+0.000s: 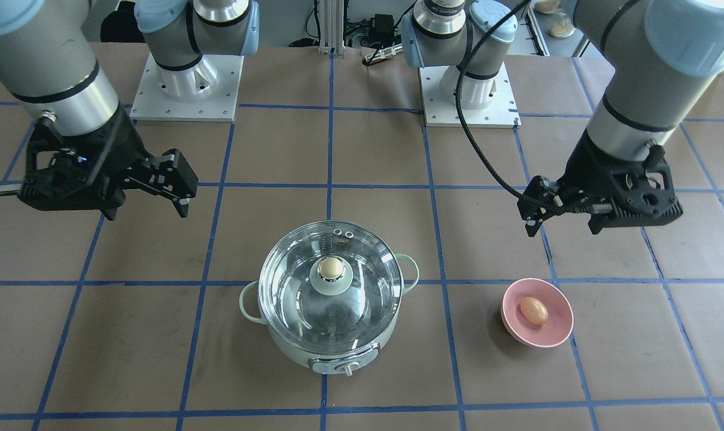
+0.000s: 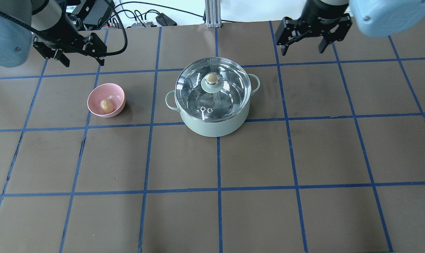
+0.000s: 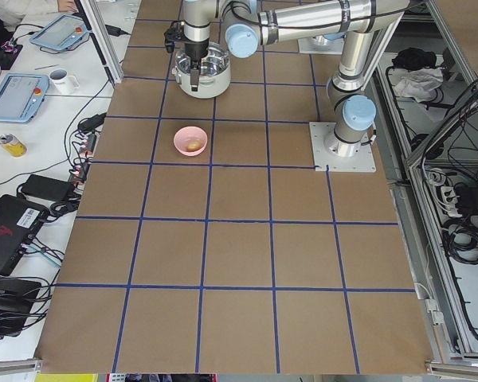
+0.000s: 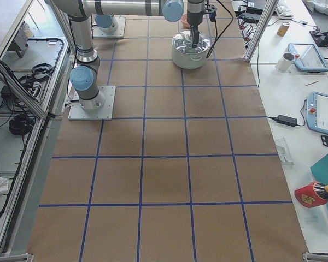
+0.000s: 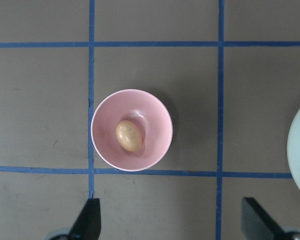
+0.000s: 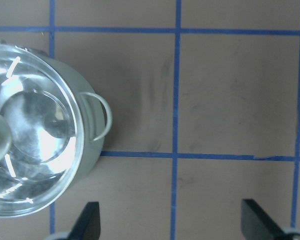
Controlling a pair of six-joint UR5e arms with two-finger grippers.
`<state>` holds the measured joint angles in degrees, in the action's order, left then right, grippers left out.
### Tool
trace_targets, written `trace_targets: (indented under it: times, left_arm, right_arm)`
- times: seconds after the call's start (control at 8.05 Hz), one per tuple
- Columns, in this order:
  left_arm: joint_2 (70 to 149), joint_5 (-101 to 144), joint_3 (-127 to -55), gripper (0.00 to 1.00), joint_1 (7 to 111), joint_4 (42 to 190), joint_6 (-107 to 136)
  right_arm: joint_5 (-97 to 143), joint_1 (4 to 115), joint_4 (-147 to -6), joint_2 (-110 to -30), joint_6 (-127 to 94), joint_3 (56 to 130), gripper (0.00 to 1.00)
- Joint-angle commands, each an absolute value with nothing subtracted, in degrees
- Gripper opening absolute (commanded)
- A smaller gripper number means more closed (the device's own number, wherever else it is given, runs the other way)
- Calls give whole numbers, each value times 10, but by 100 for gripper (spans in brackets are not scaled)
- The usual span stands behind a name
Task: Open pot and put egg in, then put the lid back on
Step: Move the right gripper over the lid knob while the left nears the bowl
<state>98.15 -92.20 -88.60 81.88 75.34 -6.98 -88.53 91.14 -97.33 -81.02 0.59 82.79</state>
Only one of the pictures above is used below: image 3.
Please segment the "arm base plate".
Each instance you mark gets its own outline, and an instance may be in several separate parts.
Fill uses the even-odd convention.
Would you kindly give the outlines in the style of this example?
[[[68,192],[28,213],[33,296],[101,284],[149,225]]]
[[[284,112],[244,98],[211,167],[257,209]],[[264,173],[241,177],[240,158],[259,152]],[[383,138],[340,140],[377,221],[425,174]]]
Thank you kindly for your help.
[[[340,141],[335,135],[335,123],[310,122],[311,150],[314,168],[321,172],[375,173],[373,150],[367,133],[355,143]]]
[[[298,40],[299,53],[341,55],[345,33],[330,33]]]

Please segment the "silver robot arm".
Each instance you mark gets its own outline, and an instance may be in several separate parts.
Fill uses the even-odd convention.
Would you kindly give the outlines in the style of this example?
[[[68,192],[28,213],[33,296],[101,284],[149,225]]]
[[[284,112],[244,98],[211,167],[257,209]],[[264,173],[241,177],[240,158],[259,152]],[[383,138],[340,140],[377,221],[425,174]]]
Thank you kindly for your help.
[[[186,0],[182,2],[183,19],[172,21],[164,32],[165,49],[174,51],[176,43],[183,43],[190,58],[190,89],[198,90],[202,60],[208,54],[210,23],[219,15],[219,1]]]
[[[256,11],[255,5],[254,1],[220,5],[225,41],[236,57],[249,57],[262,45],[307,37],[344,38],[339,66],[327,89],[337,123],[323,144],[336,157],[355,156],[376,113],[373,102],[361,93],[366,74],[374,67],[374,36],[388,37],[409,2],[318,1],[264,11]]]

